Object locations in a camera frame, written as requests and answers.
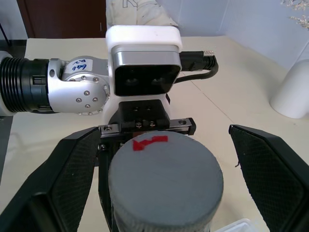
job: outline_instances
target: red marking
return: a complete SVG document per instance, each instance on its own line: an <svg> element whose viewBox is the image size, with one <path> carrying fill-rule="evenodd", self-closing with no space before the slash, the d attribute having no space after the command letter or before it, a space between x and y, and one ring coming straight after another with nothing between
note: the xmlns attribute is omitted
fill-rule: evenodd
<svg viewBox="0 0 309 232"><path fill-rule="evenodd" d="M133 140L133 151L142 151L144 150L144 148L152 143L156 143L156 142L168 142L169 138L164 135L164 136L154 136L152 137L151 140L143 140L140 142L137 142L136 140Z"/></svg>

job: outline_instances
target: gray cylindrical object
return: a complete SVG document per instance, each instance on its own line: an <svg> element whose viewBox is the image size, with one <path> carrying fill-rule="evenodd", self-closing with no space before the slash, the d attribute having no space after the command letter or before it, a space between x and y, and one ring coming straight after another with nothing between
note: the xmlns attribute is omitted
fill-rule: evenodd
<svg viewBox="0 0 309 232"><path fill-rule="evenodd" d="M114 215L120 232L208 232L223 193L214 155L192 138L155 131L134 138L167 136L141 151L128 141L109 172Z"/></svg>

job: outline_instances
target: table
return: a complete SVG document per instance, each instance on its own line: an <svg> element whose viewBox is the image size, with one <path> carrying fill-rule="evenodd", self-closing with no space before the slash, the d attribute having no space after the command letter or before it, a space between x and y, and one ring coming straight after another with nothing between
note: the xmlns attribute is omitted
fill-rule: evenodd
<svg viewBox="0 0 309 232"><path fill-rule="evenodd" d="M184 37L183 47L184 51L214 50L220 65L213 78L176 84L169 93L172 118L195 120L194 138L216 156L223 170L224 195L212 231L241 218L250 219L259 232L269 231L248 193L240 167L235 168L238 160L228 128L230 124L240 124L278 135L309 163L309 119L287 118L268 103L287 71L225 36ZM105 40L28 39L25 56L70 60L82 55L107 58ZM0 185L0 212L27 176L48 158L59 140L74 131L100 125L100 117L30 113L14 116ZM79 232L108 231L97 189L96 168Z"/></svg>

